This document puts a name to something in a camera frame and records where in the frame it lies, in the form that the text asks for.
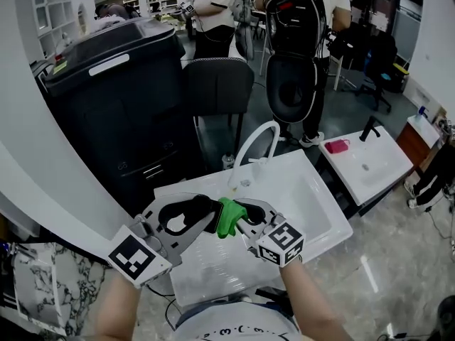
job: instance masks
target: black faucet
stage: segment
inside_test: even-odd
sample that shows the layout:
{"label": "black faucet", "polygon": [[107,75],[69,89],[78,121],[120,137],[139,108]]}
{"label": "black faucet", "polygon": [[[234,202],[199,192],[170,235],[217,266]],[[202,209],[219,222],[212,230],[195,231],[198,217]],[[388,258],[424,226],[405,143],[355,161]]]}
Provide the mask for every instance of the black faucet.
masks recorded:
{"label": "black faucet", "polygon": [[365,128],[363,129],[362,135],[360,135],[360,138],[359,138],[359,139],[360,139],[361,141],[367,140],[367,136],[368,136],[368,134],[370,133],[370,131],[374,131],[375,134],[376,134],[376,136],[377,136],[378,138],[381,136],[381,134],[379,134],[378,130],[376,130],[375,127],[373,126],[373,124],[375,123],[375,121],[376,121],[378,124],[384,126],[384,124],[383,124],[381,121],[379,121],[378,119],[376,119],[374,116],[371,116],[371,117],[368,119],[368,122],[367,122],[367,124],[365,125]]}

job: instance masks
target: white faucet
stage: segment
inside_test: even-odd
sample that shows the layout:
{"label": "white faucet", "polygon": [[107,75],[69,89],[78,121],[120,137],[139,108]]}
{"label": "white faucet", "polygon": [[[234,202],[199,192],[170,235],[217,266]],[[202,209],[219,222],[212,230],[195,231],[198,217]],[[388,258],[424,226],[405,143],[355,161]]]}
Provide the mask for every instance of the white faucet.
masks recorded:
{"label": "white faucet", "polygon": [[262,134],[263,131],[266,131],[268,128],[274,128],[274,137],[273,137],[273,142],[272,142],[272,147],[270,148],[269,151],[269,157],[268,158],[260,158],[260,159],[249,159],[248,161],[250,163],[258,163],[259,165],[263,166],[268,163],[268,161],[273,157],[275,153],[275,149],[277,147],[278,143],[278,138],[279,138],[279,125],[276,121],[268,121],[258,127],[253,134],[251,134],[246,142],[243,143],[242,148],[240,148],[239,153],[237,154],[237,158],[235,159],[235,164],[234,168],[232,169],[232,173],[229,177],[229,181],[227,182],[227,186],[231,188],[232,190],[235,190],[240,182],[242,182],[246,178],[238,178],[238,168],[240,167],[240,163],[243,160],[243,157],[247,153],[248,148],[251,146],[253,141],[257,139],[257,137]]}

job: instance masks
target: white table leg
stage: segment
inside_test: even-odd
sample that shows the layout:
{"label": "white table leg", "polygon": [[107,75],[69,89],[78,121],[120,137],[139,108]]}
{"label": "white table leg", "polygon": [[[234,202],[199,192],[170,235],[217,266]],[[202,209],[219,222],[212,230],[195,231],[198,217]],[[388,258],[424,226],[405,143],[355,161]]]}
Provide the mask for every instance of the white table leg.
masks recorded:
{"label": "white table leg", "polygon": [[259,69],[259,76],[262,76],[262,66],[264,65],[264,56],[265,56],[265,46],[267,44],[267,32],[265,32],[265,38],[264,38],[264,47],[262,47],[262,59],[261,59],[261,68]]}
{"label": "white table leg", "polygon": [[343,57],[338,61],[338,68],[336,69],[335,84],[333,89],[336,91],[338,89],[338,82],[340,81],[341,67],[343,66]]}

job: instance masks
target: person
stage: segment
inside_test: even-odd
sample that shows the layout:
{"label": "person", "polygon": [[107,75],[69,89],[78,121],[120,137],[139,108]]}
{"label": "person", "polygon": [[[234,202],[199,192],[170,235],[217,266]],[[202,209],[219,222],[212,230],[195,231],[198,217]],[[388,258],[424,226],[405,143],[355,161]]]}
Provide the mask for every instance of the person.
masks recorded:
{"label": "person", "polygon": [[123,5],[120,5],[120,4],[98,5],[95,9],[95,13],[100,18],[116,15],[116,16],[120,16],[121,18],[123,18],[125,20],[129,20],[132,17],[136,18],[137,16],[139,16],[138,13],[133,13],[134,16],[131,16],[131,14],[128,13],[128,10]]}
{"label": "person", "polygon": [[[349,28],[350,0],[323,0],[323,2],[329,28],[336,32]],[[264,11],[264,0],[255,0],[255,6],[256,9]],[[316,89],[315,102],[310,115],[302,121],[304,135],[299,140],[299,143],[304,148],[318,145],[324,140],[323,132],[319,131],[319,122],[323,111],[324,90],[327,83],[328,66],[330,65],[330,53],[326,44],[327,42],[323,45],[322,57],[316,58],[319,60],[320,70],[318,71],[318,77],[322,77],[321,85]],[[288,124],[277,118],[275,120],[278,121],[281,128],[279,140],[286,141],[291,137],[291,134],[287,131]]]}
{"label": "person", "polygon": [[[452,183],[455,178],[455,140],[445,143],[437,152],[427,170],[416,185],[405,181],[405,189],[412,196],[407,201],[409,208],[417,208],[430,202],[446,184]],[[434,179],[430,188],[426,188]]]}
{"label": "person", "polygon": [[196,51],[194,59],[227,57],[234,36],[234,0],[194,0]]}
{"label": "person", "polygon": [[[204,303],[184,313],[174,339],[301,341],[303,335],[304,340],[352,340],[298,257],[280,273],[301,333],[272,305],[227,301]],[[132,339],[140,292],[122,275],[114,277],[97,315],[96,340]]]}

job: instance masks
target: black storage bin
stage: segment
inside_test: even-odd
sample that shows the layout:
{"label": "black storage bin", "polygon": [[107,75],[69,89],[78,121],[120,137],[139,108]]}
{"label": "black storage bin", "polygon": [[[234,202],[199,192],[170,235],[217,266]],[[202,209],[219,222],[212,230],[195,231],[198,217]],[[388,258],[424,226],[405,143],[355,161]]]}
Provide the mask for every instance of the black storage bin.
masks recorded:
{"label": "black storage bin", "polygon": [[204,171],[184,107],[172,26],[136,18],[68,47],[45,80],[46,102],[68,141],[111,196],[135,216],[153,189]]}

